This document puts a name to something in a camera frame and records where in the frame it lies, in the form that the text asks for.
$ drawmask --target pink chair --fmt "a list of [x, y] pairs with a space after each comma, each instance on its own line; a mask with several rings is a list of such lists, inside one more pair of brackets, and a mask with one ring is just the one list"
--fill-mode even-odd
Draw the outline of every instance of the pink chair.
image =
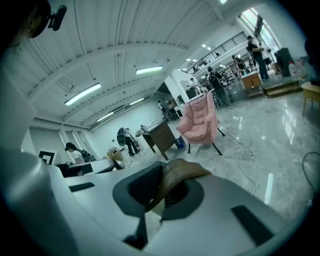
[[206, 96], [184, 105], [182, 120], [176, 129], [189, 142], [188, 153], [190, 153], [190, 144], [212, 144], [222, 156], [214, 144], [217, 130], [225, 136], [218, 128], [218, 123], [213, 96], [209, 92]]

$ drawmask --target railing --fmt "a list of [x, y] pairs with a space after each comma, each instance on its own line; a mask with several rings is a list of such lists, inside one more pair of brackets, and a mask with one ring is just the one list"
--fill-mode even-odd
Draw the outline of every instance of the railing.
[[247, 41], [247, 37], [245, 33], [242, 31], [241, 33], [235, 35], [228, 41], [224, 42], [217, 48], [213, 49], [210, 53], [208, 53], [206, 56], [204, 56], [202, 59], [200, 59], [196, 64], [194, 64], [192, 67], [190, 67], [186, 72], [190, 75], [193, 75], [197, 71], [199, 71], [201, 68], [209, 64], [212, 60], [220, 57], [227, 51], [231, 50], [233, 47]]

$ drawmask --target wooden cabinet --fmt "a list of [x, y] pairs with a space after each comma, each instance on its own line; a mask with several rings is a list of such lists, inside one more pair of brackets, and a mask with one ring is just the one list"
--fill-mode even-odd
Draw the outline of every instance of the wooden cabinet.
[[260, 77], [258, 75], [258, 72], [255, 72], [253, 74], [250, 73], [250, 74], [247, 74], [247, 75], [243, 75], [241, 77], [241, 79], [242, 79], [244, 88], [246, 90], [251, 89], [253, 87], [260, 86], [262, 84], [261, 80], [260, 80]]

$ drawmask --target brown glove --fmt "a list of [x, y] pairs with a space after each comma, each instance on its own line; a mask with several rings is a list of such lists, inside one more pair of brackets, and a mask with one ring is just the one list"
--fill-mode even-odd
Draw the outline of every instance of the brown glove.
[[176, 159], [169, 162], [162, 172], [162, 181], [158, 192], [154, 200], [148, 205], [147, 212], [154, 208], [180, 182], [200, 176], [212, 175], [210, 171], [204, 169], [199, 163], [188, 162], [184, 159]]

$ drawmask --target wall sign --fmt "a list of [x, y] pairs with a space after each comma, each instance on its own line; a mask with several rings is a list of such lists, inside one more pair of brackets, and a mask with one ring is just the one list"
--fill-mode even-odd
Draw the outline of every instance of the wall sign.
[[50, 149], [40, 149], [38, 156], [44, 161], [47, 165], [54, 165], [57, 157], [57, 150]]

